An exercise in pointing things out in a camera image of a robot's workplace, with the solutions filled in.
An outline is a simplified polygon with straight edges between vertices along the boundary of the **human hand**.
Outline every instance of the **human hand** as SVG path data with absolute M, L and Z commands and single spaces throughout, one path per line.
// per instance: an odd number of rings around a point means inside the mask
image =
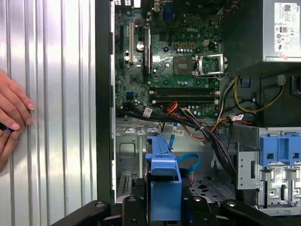
M 10 132 L 9 130 L 0 130 L 0 173 L 3 171 L 10 154 L 14 150 L 19 135 L 19 131 Z
M 25 124 L 33 124 L 28 109 L 34 109 L 32 101 L 0 70 L 0 122 L 10 129 L 24 131 Z

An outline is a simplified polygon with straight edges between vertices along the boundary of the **power supply label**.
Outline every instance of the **power supply label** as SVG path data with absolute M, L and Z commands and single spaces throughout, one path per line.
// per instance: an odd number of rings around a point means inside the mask
M 300 50 L 300 6 L 296 3 L 275 3 L 275 52 Z

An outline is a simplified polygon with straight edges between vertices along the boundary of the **finger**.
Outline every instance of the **finger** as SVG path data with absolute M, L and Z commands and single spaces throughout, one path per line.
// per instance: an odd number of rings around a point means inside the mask
M 18 109 L 3 96 L 2 93 L 0 94 L 0 109 L 2 109 L 8 117 L 16 121 L 21 130 L 25 130 L 24 121 Z
M 0 156 L 2 155 L 2 152 L 3 152 L 3 149 L 4 149 L 4 145 L 6 144 L 9 135 L 10 135 L 10 131 L 9 130 L 5 130 L 5 131 L 3 131 L 3 134 L 0 137 Z
M 27 125 L 32 125 L 33 124 L 32 117 L 29 114 L 24 103 L 20 100 L 20 98 L 10 89 L 6 89 L 6 90 L 2 91 L 2 94 L 17 108 L 17 110 L 21 114 L 24 122 Z
M 15 131 L 10 134 L 8 141 L 6 142 L 6 145 L 2 151 L 2 154 L 0 155 L 0 172 L 4 169 L 10 154 L 13 152 L 18 142 L 19 135 L 19 131 Z
M 34 110 L 33 102 L 27 97 L 26 93 L 20 88 L 18 84 L 12 81 L 8 87 L 21 99 L 21 101 L 28 109 Z
M 18 123 L 16 123 L 13 119 L 9 118 L 9 116 L 0 109 L 0 122 L 13 129 L 13 130 L 19 130 L 21 127 Z

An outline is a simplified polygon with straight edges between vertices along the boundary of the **ribbed metal panel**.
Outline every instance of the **ribbed metal panel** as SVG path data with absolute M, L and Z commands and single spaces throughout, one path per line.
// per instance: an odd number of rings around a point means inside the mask
M 0 68 L 36 105 L 0 174 L 0 225 L 50 225 L 97 198 L 94 0 L 1 0 Z

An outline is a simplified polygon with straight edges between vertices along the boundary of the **motherboard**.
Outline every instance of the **motherboard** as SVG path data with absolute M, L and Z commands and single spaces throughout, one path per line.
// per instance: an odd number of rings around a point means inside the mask
M 116 9 L 116 107 L 132 102 L 164 113 L 176 101 L 214 118 L 219 103 L 220 16 Z

